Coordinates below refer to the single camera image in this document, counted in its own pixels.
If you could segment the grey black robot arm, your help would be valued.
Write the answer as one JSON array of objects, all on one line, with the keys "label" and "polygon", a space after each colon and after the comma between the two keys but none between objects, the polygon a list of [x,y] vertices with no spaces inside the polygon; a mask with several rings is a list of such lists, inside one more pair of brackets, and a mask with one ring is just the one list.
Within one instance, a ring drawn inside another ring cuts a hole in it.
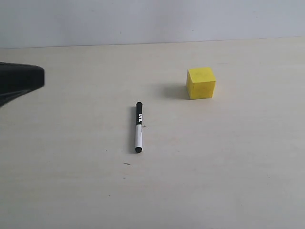
[{"label": "grey black robot arm", "polygon": [[0,105],[35,91],[45,85],[42,67],[19,63],[0,63]]}]

